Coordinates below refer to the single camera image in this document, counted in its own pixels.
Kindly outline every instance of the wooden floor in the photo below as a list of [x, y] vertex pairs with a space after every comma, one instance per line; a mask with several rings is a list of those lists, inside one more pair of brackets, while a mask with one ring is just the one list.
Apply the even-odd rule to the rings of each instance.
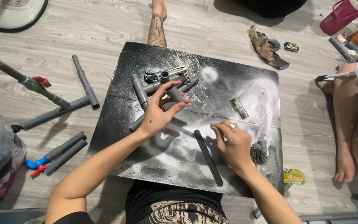
[[[309, 0], [285, 19], [267, 20], [231, 0], [166, 0], [164, 30], [169, 48], [273, 69], [252, 48], [248, 30], [253, 24], [281, 44], [288, 41], [300, 46], [298, 53], [278, 52], [291, 63], [288, 69], [278, 71], [284, 167], [300, 169], [307, 175], [304, 186], [293, 186], [286, 194], [299, 214], [358, 211], [358, 202], [350, 200], [351, 193], [358, 193], [358, 179], [349, 185], [332, 181], [336, 154], [333, 129], [326, 99], [313, 81], [316, 76], [334, 73], [338, 64], [339, 53], [319, 30], [319, 22], [331, 12], [334, 2]], [[17, 34], [0, 33], [0, 59], [23, 74], [48, 78], [51, 92], [71, 101], [85, 94], [71, 61], [71, 55], [76, 54], [102, 102], [124, 43], [147, 41], [150, 3], [49, 0], [35, 26]], [[8, 124], [21, 123], [54, 108], [54, 104], [0, 72], [0, 111]], [[79, 131], [87, 133], [90, 141], [100, 111], [88, 106], [20, 132], [28, 157], [41, 158]], [[80, 164], [85, 154], [86, 149], [51, 177], [32, 180], [32, 171], [22, 167], [0, 209], [46, 207], [53, 185]], [[88, 196], [88, 211], [97, 223], [119, 223], [131, 183], [129, 179], [109, 177]], [[252, 199], [225, 195], [222, 204], [232, 224], [265, 223], [263, 219], [250, 220], [249, 213], [255, 207]]]

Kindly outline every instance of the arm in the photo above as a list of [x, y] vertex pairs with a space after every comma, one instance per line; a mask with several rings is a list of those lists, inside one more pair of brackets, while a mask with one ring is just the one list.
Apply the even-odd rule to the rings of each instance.
[[162, 104], [169, 101], [169, 99], [162, 100], [165, 90], [179, 83], [179, 81], [166, 83], [149, 98], [144, 122], [134, 133], [93, 155], [53, 187], [48, 199], [46, 224], [53, 224], [73, 212], [86, 212], [86, 196], [95, 190], [129, 154], [150, 137], [162, 131], [172, 117], [191, 102], [186, 99], [166, 112], [162, 109]]
[[296, 212], [281, 194], [262, 176], [249, 157], [252, 136], [239, 127], [230, 129], [230, 121], [211, 123], [218, 149], [231, 168], [251, 188], [256, 204], [270, 224], [302, 224]]

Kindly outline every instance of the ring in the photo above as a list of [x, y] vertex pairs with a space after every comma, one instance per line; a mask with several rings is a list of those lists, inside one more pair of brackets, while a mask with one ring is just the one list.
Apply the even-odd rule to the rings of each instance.
[[230, 130], [233, 129], [233, 128], [235, 128], [235, 127], [237, 127], [237, 123], [231, 123], [231, 124], [229, 125]]

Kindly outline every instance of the tattooed leg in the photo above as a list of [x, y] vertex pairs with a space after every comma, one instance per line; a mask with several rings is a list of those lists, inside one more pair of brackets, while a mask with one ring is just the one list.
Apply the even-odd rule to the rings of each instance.
[[152, 1], [152, 21], [150, 24], [147, 44], [167, 47], [162, 23], [167, 18], [167, 8], [163, 0]]

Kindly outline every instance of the leg tattoo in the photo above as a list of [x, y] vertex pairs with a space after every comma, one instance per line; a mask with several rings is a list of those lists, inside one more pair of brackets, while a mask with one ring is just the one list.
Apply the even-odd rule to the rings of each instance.
[[149, 38], [147, 44], [156, 45], [159, 47], [167, 47], [165, 41], [164, 29], [162, 28], [162, 19], [157, 14], [152, 15], [152, 22], [150, 24]]

